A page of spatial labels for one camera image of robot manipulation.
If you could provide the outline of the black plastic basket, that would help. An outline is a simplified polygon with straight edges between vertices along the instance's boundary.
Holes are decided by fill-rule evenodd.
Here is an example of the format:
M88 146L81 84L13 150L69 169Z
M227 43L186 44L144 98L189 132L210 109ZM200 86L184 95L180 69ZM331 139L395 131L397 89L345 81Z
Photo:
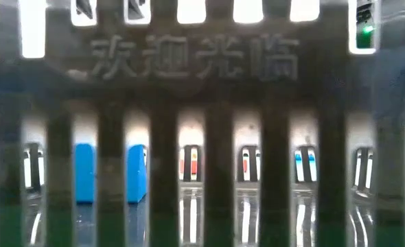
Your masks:
M350 0L319 0L315 21L289 19L289 0L262 0L264 20L233 20L233 0L207 0L195 27L177 0L151 0L146 27L124 23L124 0L97 0L97 24L76 27L46 0L0 3L0 247L23 245L21 124L44 117L45 242L74 245L71 121L98 117L97 236L124 247L124 113L144 110L150 127L150 244L178 247L178 113L195 107L205 125L204 241L233 244L233 114L257 111L263 155L262 247L291 243L288 116L318 117L318 247L349 241L349 118L373 118L373 243L405 247L405 0L378 0L375 51L349 51Z

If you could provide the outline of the blue block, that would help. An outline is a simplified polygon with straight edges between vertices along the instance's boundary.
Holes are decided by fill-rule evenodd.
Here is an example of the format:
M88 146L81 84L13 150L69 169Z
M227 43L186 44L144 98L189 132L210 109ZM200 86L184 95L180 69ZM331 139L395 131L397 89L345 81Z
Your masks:
M138 203L147 193L147 149L133 145L127 149L126 199ZM74 173L77 203L93 203L95 200L95 148L88 143L75 145Z

